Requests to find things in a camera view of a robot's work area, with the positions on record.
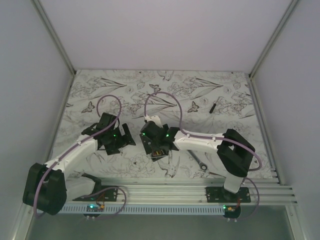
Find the floral tablecloth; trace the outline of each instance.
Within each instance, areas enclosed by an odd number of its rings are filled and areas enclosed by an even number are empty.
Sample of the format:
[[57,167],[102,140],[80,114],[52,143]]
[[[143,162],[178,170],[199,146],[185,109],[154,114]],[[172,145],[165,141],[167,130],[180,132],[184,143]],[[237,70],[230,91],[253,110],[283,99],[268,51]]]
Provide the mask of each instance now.
[[[269,161],[260,127],[248,89],[241,72],[213,71],[142,71],[142,70],[79,70],[76,74],[64,111],[53,156],[61,154],[80,136],[81,131],[99,121],[98,99],[105,94],[120,98],[120,124],[127,123],[136,146],[126,146],[121,154],[108,156],[99,150],[84,157],[73,175],[87,173],[100,178],[211,178],[200,170],[186,151],[172,151],[156,162],[144,153],[139,137],[145,124],[143,106],[148,94],[164,91],[173,94],[183,108],[183,126],[201,133],[224,133],[235,129],[256,149],[263,161],[259,171],[249,172],[252,178],[271,178]],[[216,107],[209,113],[213,104]],[[158,94],[147,106],[149,116],[159,115],[162,124],[179,125],[179,108],[170,97]],[[99,111],[117,115],[118,102],[106,97]],[[224,170],[218,155],[195,152],[212,172]],[[253,159],[251,168],[256,167]]]

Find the wrench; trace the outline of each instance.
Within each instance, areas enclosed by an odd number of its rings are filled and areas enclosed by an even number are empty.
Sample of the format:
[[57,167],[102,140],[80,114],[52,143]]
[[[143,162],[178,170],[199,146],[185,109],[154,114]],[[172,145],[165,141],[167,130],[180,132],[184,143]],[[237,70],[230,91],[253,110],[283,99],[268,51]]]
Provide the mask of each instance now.
[[206,164],[204,164],[202,161],[200,161],[200,159],[197,157],[197,155],[195,155],[195,153],[191,150],[187,150],[188,153],[191,155],[191,157],[194,158],[194,160],[196,160],[196,162],[199,164],[199,167],[202,171],[207,171],[208,166]]

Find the white wall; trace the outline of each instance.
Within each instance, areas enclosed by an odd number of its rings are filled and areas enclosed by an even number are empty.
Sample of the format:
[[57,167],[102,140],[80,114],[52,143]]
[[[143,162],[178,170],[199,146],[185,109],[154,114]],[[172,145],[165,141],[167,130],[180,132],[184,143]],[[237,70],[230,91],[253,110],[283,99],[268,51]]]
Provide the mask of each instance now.
[[43,162],[70,73],[29,0],[0,1],[0,239],[9,239],[30,166]]
[[255,84],[276,157],[320,239],[320,1],[302,0]]
[[242,71],[291,0],[41,0],[77,69]]

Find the black marker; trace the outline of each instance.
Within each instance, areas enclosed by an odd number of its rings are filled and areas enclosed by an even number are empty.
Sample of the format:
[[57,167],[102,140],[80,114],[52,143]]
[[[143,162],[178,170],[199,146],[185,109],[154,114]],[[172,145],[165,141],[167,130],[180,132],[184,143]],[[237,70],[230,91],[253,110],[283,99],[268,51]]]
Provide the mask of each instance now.
[[212,114],[212,112],[214,111],[215,107],[217,106],[217,104],[213,104],[212,108],[210,109],[209,113]]

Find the perforated metal strip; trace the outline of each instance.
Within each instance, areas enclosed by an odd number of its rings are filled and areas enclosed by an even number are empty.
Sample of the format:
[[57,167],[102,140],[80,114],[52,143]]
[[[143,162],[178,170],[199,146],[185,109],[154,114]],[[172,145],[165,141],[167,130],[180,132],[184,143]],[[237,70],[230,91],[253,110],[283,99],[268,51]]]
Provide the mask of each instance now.
[[[107,204],[102,212],[87,211],[90,204],[67,203],[59,214],[113,214],[121,208],[120,204]],[[197,205],[141,205],[127,204],[120,214],[143,215],[224,215],[223,206]]]

